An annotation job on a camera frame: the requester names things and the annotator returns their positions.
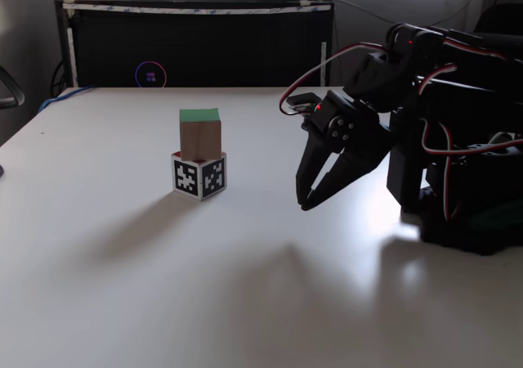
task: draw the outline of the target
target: purple light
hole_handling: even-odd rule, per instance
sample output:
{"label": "purple light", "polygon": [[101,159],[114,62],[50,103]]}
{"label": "purple light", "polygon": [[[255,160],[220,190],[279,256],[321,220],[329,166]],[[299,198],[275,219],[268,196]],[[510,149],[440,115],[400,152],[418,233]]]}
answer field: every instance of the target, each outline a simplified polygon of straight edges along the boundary
{"label": "purple light", "polygon": [[[144,61],[143,63],[141,63],[140,65],[138,65],[138,68],[136,68],[136,72],[134,74],[134,78],[136,80],[136,84],[138,84],[138,87],[141,88],[141,84],[140,84],[140,81],[138,80],[138,71],[140,70],[140,68],[144,65],[144,64],[154,64],[154,65],[157,65],[158,67],[160,67],[163,71],[163,76],[165,77],[165,82],[163,82],[163,86],[162,88],[165,87],[165,85],[167,84],[167,72],[165,72],[165,69],[162,67],[161,64],[157,63],[156,61]],[[156,82],[156,74],[154,72],[148,72],[147,73],[147,81],[149,81],[149,79],[153,79],[152,82]]]}

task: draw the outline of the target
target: robotic arm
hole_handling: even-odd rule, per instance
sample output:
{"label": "robotic arm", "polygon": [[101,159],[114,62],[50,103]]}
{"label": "robotic arm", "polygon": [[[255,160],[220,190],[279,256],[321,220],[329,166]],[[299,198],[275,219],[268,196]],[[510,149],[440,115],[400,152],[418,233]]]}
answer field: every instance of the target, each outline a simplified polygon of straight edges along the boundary
{"label": "robotic arm", "polygon": [[[424,240],[442,228],[463,236],[512,230],[514,222],[494,222],[494,229],[481,230],[470,222],[523,197],[518,177],[523,153],[516,147],[523,145],[518,137],[523,132],[521,45],[519,37],[395,25],[384,50],[368,54],[343,88],[348,98],[336,92],[320,102],[314,95],[309,101],[307,95],[290,97],[288,103],[304,114],[302,128],[309,135],[297,171],[302,209],[313,209],[372,172],[391,151],[387,187],[405,210],[430,225]],[[391,124],[385,127],[378,113],[388,112]],[[487,144],[498,132],[516,137]],[[332,153],[339,154],[336,163],[312,190]],[[431,185],[426,190],[420,190],[423,169]],[[479,193],[475,184],[484,173],[502,180],[510,175],[511,183],[505,188],[484,184]],[[480,254],[514,245],[496,241],[444,245]]]}

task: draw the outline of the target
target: gray wall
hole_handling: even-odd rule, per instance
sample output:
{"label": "gray wall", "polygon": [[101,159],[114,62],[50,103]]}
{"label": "gray wall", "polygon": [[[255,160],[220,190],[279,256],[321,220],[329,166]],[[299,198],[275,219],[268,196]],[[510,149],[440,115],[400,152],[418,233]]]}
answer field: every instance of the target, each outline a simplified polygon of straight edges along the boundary
{"label": "gray wall", "polygon": [[[27,123],[47,97],[50,68],[60,60],[52,1],[0,0],[0,65],[26,95],[22,106],[0,110],[0,144]],[[7,96],[0,87],[0,97]]]}

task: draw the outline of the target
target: red wire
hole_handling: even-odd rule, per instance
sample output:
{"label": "red wire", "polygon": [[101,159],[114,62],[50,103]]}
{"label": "red wire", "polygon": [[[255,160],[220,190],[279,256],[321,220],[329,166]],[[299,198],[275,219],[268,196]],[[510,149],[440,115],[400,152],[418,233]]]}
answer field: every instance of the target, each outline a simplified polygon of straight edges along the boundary
{"label": "red wire", "polygon": [[[453,140],[452,140],[452,134],[450,133],[450,130],[443,124],[440,124],[441,127],[444,129],[445,131],[445,134],[447,136],[447,148],[449,150],[452,150],[452,148],[454,147],[454,144],[453,144]],[[452,159],[450,156],[447,157],[447,160],[445,161],[445,177],[444,177],[444,182],[443,182],[443,185],[444,185],[444,188],[445,188],[445,192],[443,194],[443,201],[444,201],[444,205],[445,205],[445,219],[447,221],[449,221],[452,216],[450,214],[450,211],[449,211],[449,193],[450,193],[450,189],[449,189],[449,181],[450,181],[450,167],[452,166]]]}
{"label": "red wire", "polygon": [[279,100],[279,110],[283,114],[286,114],[288,116],[294,116],[296,114],[300,114],[300,112],[291,112],[291,113],[289,113],[288,111],[283,109],[282,106],[283,106],[285,100],[288,98],[288,96],[290,96],[294,92],[294,90],[296,90],[300,86],[300,84],[302,84],[303,81],[305,81],[305,79],[307,79],[311,74],[313,74],[314,72],[319,70],[321,67],[323,67],[324,65],[327,65],[332,60],[337,59],[340,55],[342,55],[344,53],[347,53],[347,52],[349,52],[349,51],[351,51],[353,49],[358,49],[358,48],[374,49],[374,50],[378,50],[378,51],[382,51],[382,52],[386,52],[387,51],[385,47],[382,47],[381,45],[377,45],[377,44],[374,44],[374,43],[353,43],[352,45],[349,45],[348,47],[344,47],[340,51],[338,51],[338,52],[334,53],[332,56],[330,56],[326,61],[324,61],[321,64],[317,65],[312,70],[309,70],[308,72],[306,72],[296,82],[294,82],[284,92],[283,96],[280,98],[280,100]]}
{"label": "red wire", "polygon": [[453,39],[446,39],[443,44],[449,45],[451,47],[455,47],[457,49],[464,50],[466,52],[472,52],[476,53],[478,55],[484,55],[484,56],[492,56],[492,57],[498,57],[503,60],[508,60],[508,58],[502,54],[501,52],[491,51],[489,49],[483,49],[480,47],[471,47],[470,45],[467,45],[466,43],[461,43],[459,41],[455,41]]}
{"label": "red wire", "polygon": [[448,72],[454,72],[458,69],[458,66],[455,64],[452,65],[445,65],[435,71],[433,71],[431,74],[429,74],[419,85],[418,95],[421,96],[423,91],[425,90],[425,87],[427,84],[433,80],[436,76],[439,76],[441,74],[446,74]]}

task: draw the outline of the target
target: white table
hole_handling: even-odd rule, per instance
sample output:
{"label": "white table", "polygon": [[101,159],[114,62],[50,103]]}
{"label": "white table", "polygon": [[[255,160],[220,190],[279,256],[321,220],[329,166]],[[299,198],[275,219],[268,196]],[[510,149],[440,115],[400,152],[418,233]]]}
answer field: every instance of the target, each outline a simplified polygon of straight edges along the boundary
{"label": "white table", "polygon": [[[3,146],[0,366],[521,367],[523,251],[418,242],[388,159],[302,212],[280,93],[97,89]],[[170,155],[178,110],[208,107],[229,186],[199,203]]]}

